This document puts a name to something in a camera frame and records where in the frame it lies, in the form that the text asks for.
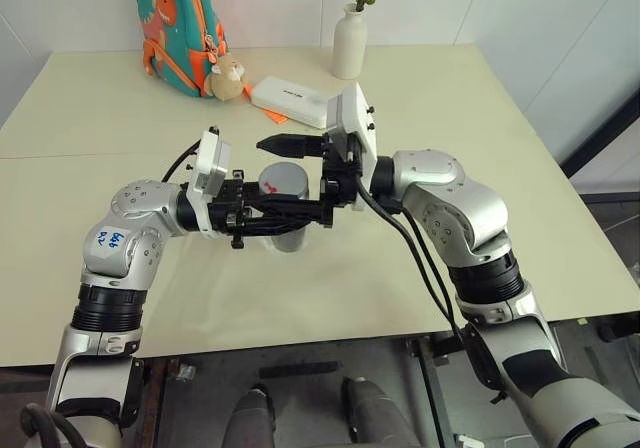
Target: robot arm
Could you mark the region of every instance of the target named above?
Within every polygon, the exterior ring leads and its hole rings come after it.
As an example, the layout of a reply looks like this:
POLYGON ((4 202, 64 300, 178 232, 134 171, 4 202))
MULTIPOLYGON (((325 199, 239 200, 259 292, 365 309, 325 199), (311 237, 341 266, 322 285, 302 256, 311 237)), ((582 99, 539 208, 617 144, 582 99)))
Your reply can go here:
MULTIPOLYGON (((79 302, 63 333, 46 407, 67 417, 90 446, 120 446, 119 429, 135 421, 143 365, 132 355, 163 247, 186 233, 176 221, 180 191, 150 180, 125 186, 85 239, 79 302)), ((39 438, 27 446, 40 446, 39 438)))
POLYGON ((640 413, 561 367, 556 342, 511 250, 505 204, 494 191, 433 150, 380 160, 376 191, 400 201, 426 231, 469 321, 463 343, 478 379, 514 400, 541 446, 639 443, 640 413))
MULTIPOLYGON (((427 232, 469 321, 461 333, 478 379, 515 401, 541 446, 640 443, 639 413, 561 367, 511 250, 500 197, 445 153, 378 158, 372 112, 355 85, 330 102, 324 136, 276 135, 258 143, 282 156, 321 157, 318 200, 265 195, 241 171, 225 179, 229 147, 215 130, 203 135, 186 189, 145 180, 120 190, 87 235, 79 303, 63 334, 47 408, 66 416, 89 446, 121 446, 119 429, 133 423, 141 398, 142 362, 132 355, 140 346, 142 306, 167 239, 222 233, 242 248, 244 236, 288 233, 311 222, 330 227, 335 207, 361 205, 360 179, 374 197, 401 203, 427 232)), ((27 431, 34 434, 27 447, 48 448, 36 430, 27 431)))

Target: white box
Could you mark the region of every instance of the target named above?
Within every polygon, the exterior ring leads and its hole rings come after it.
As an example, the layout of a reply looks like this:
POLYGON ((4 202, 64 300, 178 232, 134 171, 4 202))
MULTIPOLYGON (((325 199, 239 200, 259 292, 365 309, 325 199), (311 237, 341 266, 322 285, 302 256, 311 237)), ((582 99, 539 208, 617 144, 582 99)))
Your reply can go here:
POLYGON ((329 97, 290 81, 266 77, 253 88, 251 103, 315 128, 327 127, 329 97))

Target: flower vase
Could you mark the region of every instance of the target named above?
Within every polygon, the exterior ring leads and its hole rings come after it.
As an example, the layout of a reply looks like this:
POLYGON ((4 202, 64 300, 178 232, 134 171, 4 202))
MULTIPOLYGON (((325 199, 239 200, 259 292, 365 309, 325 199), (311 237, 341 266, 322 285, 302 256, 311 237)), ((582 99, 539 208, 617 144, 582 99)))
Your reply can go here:
POLYGON ((363 12, 356 11, 355 3, 344 7, 344 18, 336 25, 333 37, 331 72, 337 78, 351 80, 362 70, 367 47, 367 25, 363 12))

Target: handwritten label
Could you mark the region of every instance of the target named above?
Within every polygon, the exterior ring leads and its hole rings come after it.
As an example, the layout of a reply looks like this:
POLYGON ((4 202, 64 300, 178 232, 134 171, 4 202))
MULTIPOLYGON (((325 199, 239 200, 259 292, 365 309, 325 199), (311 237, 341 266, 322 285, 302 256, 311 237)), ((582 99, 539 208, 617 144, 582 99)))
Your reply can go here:
POLYGON ((100 258, 108 258, 119 252, 120 248, 126 245, 129 233, 131 233, 130 230, 103 226, 98 231, 95 242, 91 244, 91 254, 100 258))

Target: white tabletop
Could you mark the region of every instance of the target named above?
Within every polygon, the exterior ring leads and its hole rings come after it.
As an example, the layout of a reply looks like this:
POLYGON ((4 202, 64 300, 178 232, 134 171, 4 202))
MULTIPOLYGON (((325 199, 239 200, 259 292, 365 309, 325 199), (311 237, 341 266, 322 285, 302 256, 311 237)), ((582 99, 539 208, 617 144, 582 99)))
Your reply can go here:
MULTIPOLYGON (((236 50, 266 74, 327 95, 313 48, 236 50)), ((640 293, 588 210, 473 46, 370 48, 359 79, 376 107, 378 150, 438 148, 496 189, 523 275, 550 320, 640 308, 640 293)), ((0 131, 0 365, 52 363, 76 303, 82 241, 111 196, 159 179, 218 124, 232 167, 255 179, 278 132, 243 99, 186 97, 144 75, 139 53, 55 54, 0 131)), ((319 160, 303 160, 317 196, 319 160)), ((144 310, 141 356, 399 335, 447 328, 399 236, 372 213, 337 210, 307 246, 242 251, 198 234, 171 240, 144 310)), ((442 264, 439 267, 446 273, 442 264)))

